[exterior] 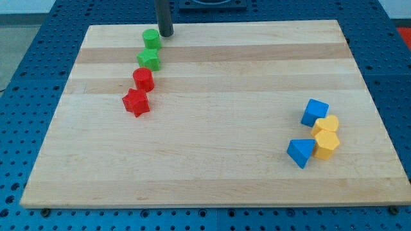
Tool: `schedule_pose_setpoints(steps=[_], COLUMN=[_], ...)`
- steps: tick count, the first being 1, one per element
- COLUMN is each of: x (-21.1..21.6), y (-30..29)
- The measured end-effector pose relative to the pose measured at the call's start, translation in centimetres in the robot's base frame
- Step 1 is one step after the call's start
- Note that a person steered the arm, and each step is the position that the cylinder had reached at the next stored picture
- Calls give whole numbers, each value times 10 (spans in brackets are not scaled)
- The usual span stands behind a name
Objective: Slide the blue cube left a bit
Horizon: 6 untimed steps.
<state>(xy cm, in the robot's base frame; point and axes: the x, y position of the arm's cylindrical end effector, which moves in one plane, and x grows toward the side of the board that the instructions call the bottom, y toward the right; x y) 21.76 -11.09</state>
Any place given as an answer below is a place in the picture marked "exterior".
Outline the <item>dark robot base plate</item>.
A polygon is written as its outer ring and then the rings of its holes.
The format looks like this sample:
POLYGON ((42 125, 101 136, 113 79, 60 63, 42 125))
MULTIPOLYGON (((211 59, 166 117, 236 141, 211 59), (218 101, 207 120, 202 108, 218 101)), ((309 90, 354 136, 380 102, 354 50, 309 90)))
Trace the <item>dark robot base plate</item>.
POLYGON ((195 10, 246 10, 247 0, 181 0, 179 12, 195 10))

